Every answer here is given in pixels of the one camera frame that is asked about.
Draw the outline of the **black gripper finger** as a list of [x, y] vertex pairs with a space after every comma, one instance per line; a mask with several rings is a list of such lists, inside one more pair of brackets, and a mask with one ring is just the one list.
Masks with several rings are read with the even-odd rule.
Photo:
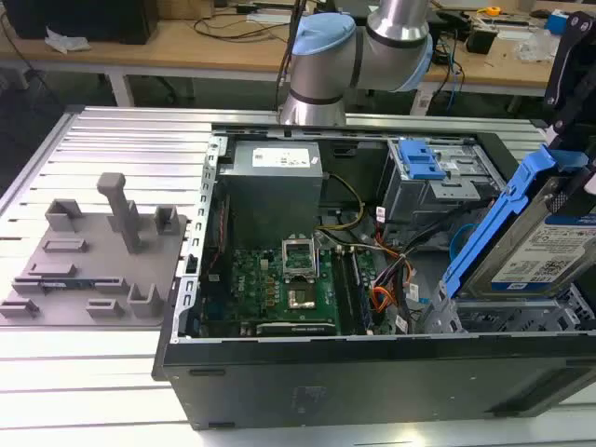
[[587, 83], [584, 78], [595, 71], [595, 45], [589, 44], [576, 53], [574, 66], [575, 87], [578, 90], [580, 110], [574, 125], [570, 128], [572, 149], [582, 152], [594, 152], [595, 149], [595, 76]]
[[[574, 125], [580, 110], [579, 100], [583, 98], [582, 95], [576, 96], [576, 53], [589, 44], [592, 44], [592, 13], [572, 13], [561, 36], [545, 91], [545, 106], [552, 112], [546, 130], [548, 141], [570, 138], [570, 128]], [[584, 78], [587, 83], [591, 80], [592, 71]]]

